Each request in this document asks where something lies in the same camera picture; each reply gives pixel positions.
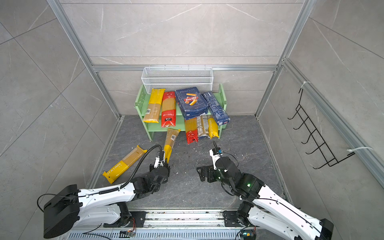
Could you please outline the yellow pasta bag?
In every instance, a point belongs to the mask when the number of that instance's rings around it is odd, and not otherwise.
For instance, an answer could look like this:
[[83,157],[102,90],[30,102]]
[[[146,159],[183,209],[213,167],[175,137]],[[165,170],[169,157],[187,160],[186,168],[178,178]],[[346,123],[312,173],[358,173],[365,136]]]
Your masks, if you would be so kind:
[[165,146],[164,146],[164,152],[165,152],[164,159],[167,161],[167,163],[169,163],[169,161],[170,161],[173,146],[174,146],[175,140],[176,140],[177,136],[179,135],[180,131],[181,130],[168,128],[167,136],[166,136],[166,140],[165,140]]
[[113,184],[126,170],[128,170],[137,160],[139,160],[147,150],[143,150],[137,145],[130,153],[128,153],[121,161],[114,165],[109,171],[103,172],[104,176],[110,184]]

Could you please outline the yellow Pastatime spaghetti bag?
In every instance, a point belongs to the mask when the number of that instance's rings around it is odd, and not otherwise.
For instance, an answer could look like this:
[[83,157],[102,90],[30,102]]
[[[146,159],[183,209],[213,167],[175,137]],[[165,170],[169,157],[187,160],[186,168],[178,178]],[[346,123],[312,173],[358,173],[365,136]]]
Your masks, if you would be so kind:
[[210,137],[210,139],[218,138],[219,137],[219,127],[218,127],[215,119],[212,116],[208,117],[208,124],[209,124],[209,137]]

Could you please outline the red spaghetti bag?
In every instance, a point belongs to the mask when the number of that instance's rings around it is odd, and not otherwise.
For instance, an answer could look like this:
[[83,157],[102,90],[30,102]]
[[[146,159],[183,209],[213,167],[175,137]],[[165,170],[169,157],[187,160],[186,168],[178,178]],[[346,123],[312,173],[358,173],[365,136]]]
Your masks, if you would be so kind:
[[175,92],[165,92],[162,101],[161,127],[169,128],[176,125],[176,96]]
[[188,145],[199,141],[197,118],[185,120],[185,131]]

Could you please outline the clear black label pasta bag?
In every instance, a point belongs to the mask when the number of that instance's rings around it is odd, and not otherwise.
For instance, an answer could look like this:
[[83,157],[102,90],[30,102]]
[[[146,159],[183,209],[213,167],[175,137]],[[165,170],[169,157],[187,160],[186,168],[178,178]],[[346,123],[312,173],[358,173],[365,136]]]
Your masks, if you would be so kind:
[[197,117],[197,131],[199,139],[209,137],[208,115]]

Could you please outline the long blue spaghetti box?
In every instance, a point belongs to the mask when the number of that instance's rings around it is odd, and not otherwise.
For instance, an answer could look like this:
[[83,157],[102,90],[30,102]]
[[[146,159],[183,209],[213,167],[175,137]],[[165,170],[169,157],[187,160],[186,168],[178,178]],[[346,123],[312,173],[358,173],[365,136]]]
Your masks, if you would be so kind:
[[209,91],[202,94],[208,103],[209,111],[211,112],[214,120],[218,126],[225,125],[230,122],[230,117],[220,105],[213,92]]

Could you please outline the yellow top brown spaghetti bag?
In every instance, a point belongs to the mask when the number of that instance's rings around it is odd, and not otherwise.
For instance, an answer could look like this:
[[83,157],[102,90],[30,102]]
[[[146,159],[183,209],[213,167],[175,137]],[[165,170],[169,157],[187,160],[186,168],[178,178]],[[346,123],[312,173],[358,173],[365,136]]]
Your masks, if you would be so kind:
[[159,115],[165,90],[166,89],[152,89],[146,114],[143,118],[144,123],[159,122]]

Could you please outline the blue Barilla rigatoni box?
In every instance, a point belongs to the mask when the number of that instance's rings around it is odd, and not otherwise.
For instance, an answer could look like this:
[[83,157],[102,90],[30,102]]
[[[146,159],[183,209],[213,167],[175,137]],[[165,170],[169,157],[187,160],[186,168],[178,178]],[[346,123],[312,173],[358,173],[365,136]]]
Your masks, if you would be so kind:
[[185,120],[208,114],[208,103],[197,87],[176,90],[175,96]]

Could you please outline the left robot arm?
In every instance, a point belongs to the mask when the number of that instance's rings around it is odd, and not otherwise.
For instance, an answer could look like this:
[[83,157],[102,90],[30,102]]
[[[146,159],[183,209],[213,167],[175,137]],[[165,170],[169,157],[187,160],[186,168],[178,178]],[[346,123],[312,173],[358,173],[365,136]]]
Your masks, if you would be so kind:
[[128,211],[127,203],[157,192],[169,175],[169,167],[157,167],[128,184],[99,189],[78,189],[77,185],[69,185],[44,205],[43,236],[52,239],[73,227],[93,224],[120,227]]

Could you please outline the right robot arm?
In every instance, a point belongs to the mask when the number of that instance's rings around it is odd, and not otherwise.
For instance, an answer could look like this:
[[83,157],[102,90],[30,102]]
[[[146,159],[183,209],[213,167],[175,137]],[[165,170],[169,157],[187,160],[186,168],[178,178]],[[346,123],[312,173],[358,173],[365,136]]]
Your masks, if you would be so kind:
[[236,222],[245,227],[261,227],[285,240],[330,240],[334,224],[319,220],[297,209],[262,180],[241,172],[228,157],[214,160],[210,166],[198,167],[202,182],[219,182],[229,186],[231,195],[242,203],[236,212]]

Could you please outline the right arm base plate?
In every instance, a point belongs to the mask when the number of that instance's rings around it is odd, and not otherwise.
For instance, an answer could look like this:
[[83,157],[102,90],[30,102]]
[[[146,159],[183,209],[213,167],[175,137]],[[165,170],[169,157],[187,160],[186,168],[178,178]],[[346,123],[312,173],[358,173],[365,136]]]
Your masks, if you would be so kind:
[[242,211],[223,211],[225,227],[246,227],[250,224],[248,214]]

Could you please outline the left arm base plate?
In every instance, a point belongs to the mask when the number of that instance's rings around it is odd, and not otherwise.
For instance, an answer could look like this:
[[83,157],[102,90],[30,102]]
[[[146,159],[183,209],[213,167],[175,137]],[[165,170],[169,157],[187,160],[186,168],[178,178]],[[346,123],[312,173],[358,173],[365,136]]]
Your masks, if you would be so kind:
[[103,224],[104,228],[143,228],[147,212],[139,211],[139,212],[129,212],[126,215],[120,217],[113,224]]

